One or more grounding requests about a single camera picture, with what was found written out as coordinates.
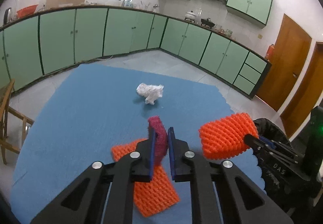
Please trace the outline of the white ceramic pot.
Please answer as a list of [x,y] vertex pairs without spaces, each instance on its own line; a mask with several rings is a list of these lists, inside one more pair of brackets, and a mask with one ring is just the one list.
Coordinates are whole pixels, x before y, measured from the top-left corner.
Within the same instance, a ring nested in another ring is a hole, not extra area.
[[193,11],[186,12],[186,14],[185,14],[185,20],[186,21],[195,23],[196,18],[197,18],[197,16]]

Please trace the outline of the blue table mat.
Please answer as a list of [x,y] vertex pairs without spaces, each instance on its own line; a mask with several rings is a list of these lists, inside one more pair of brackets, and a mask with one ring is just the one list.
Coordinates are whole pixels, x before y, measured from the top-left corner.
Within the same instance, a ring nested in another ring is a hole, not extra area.
[[[163,97],[145,104],[139,84],[163,85]],[[28,132],[13,174],[12,212],[29,223],[95,161],[113,161],[111,148],[148,135],[148,118],[191,149],[201,150],[199,128],[232,114],[214,86],[97,63],[83,64],[56,89]]]

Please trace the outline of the black wok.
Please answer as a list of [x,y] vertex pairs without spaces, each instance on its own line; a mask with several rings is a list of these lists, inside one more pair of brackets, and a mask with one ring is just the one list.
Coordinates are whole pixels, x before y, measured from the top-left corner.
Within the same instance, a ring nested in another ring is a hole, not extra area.
[[210,20],[210,18],[201,19],[201,26],[208,27],[209,29],[212,29],[215,26],[215,23],[213,23]]

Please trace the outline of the orange foam net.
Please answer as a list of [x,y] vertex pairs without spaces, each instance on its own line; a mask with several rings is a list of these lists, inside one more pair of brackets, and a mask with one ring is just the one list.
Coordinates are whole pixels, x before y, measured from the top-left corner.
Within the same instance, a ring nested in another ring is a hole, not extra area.
[[[129,144],[113,146],[111,152],[114,161],[135,151],[137,144],[143,140],[141,138]],[[135,183],[134,203],[143,217],[161,213],[179,201],[180,197],[161,164],[154,166],[153,179],[149,183]]]
[[245,135],[259,138],[254,121],[247,113],[236,113],[202,125],[199,129],[202,152],[207,159],[227,159],[242,154],[249,146]]

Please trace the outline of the green lower kitchen cabinets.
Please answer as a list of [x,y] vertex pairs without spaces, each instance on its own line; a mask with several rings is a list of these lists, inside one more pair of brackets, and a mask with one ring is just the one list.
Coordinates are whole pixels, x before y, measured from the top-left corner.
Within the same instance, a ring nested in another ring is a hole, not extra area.
[[15,89],[82,62],[163,50],[252,98],[268,60],[216,31],[161,14],[117,7],[34,13],[1,27],[1,85]]

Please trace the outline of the brown wooden door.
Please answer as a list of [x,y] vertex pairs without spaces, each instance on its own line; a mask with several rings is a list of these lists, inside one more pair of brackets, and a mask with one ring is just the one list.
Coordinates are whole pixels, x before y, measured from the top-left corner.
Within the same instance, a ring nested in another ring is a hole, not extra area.
[[257,96],[278,111],[294,87],[309,53],[312,38],[286,14],[269,58],[272,64]]
[[322,93],[322,72],[322,42],[317,42],[298,90],[280,115],[288,138],[297,131],[315,107]]

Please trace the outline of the steel electric kettle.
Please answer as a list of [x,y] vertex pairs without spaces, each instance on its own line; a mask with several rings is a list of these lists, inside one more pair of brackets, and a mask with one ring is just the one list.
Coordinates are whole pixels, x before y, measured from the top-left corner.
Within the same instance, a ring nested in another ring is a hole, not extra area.
[[3,25],[10,23],[12,21],[12,18],[13,18],[13,12],[11,7],[9,7],[4,12]]

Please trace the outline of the red plastic basin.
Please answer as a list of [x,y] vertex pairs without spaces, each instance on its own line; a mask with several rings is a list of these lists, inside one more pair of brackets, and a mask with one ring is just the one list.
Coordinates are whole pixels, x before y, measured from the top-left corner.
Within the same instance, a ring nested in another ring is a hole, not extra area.
[[17,16],[18,18],[23,18],[23,17],[26,17],[26,16],[29,16],[29,15],[32,15],[36,8],[38,7],[38,5],[30,5],[28,7],[24,7],[20,10],[17,11]]

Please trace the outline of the white tissue wad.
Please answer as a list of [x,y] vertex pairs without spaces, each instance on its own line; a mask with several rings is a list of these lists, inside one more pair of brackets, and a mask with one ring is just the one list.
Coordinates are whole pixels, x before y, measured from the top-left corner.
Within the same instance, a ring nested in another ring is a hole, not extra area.
[[141,83],[136,88],[136,92],[139,96],[145,98],[145,104],[154,105],[155,101],[163,97],[163,85],[148,85]]

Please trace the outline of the wooden chair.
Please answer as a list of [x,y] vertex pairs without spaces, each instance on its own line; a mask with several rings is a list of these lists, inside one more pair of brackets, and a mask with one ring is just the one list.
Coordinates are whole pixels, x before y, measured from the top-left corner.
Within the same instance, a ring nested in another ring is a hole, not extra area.
[[7,165],[6,152],[19,155],[34,120],[10,105],[15,79],[1,88],[1,159]]

